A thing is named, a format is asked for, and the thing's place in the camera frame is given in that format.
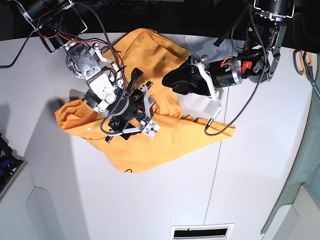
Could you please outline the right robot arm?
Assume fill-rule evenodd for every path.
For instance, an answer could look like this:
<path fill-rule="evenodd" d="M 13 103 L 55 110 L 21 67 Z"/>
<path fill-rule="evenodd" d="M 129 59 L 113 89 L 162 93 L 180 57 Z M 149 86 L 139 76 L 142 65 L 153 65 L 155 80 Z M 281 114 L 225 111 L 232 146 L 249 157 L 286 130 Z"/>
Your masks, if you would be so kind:
<path fill-rule="evenodd" d="M 71 0 L 18 0 L 21 15 L 38 34 L 49 53 L 66 52 L 69 71 L 88 85 L 87 105 L 103 115 L 108 124 L 106 141 L 115 136 L 128 139 L 143 133 L 153 138 L 160 126 L 153 121 L 154 100 L 149 97 L 148 81 L 135 88 L 143 72 L 135 68 L 130 80 L 125 65 L 110 40 L 82 39 L 87 26 Z"/>

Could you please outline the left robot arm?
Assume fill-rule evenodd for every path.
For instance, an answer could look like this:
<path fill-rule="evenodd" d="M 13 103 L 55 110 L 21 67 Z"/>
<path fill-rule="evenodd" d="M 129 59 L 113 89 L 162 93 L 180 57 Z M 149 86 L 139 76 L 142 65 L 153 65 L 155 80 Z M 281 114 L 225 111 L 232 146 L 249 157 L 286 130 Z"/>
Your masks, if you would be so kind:
<path fill-rule="evenodd" d="M 191 55 L 163 77 L 162 85 L 181 95 L 209 97 L 222 88 L 240 85 L 244 79 L 255 83 L 271 80 L 287 28 L 283 20 L 292 18 L 294 12 L 293 0 L 247 1 L 242 14 L 248 13 L 250 20 L 243 46 L 236 46 L 233 36 L 229 37 L 236 56 L 211 62 L 207 55 Z"/>

